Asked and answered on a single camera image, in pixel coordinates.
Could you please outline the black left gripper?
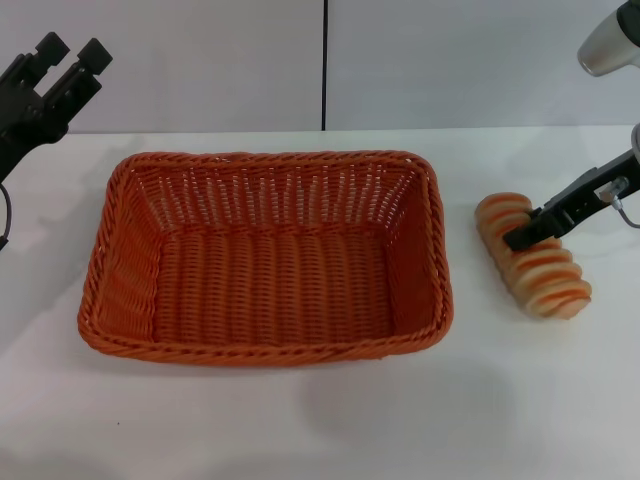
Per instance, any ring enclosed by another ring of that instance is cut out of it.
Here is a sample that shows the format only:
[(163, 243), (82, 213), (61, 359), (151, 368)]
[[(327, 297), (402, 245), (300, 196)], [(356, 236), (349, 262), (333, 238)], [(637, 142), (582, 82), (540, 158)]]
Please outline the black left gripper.
[(77, 61), (41, 97), (35, 87), (69, 53), (49, 32), (34, 53), (19, 54), (1, 75), (1, 180), (35, 148), (60, 141), (69, 122), (98, 93), (97, 77), (113, 57), (97, 38), (77, 54)]

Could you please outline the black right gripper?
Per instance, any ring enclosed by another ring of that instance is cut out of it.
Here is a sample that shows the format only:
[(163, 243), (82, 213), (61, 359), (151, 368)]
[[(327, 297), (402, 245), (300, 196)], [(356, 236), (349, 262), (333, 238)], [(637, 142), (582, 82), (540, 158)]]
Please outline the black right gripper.
[(564, 236), (599, 211), (639, 191), (639, 160), (633, 150), (592, 168), (527, 212), (531, 219), (503, 236), (512, 251), (524, 251), (555, 236)]

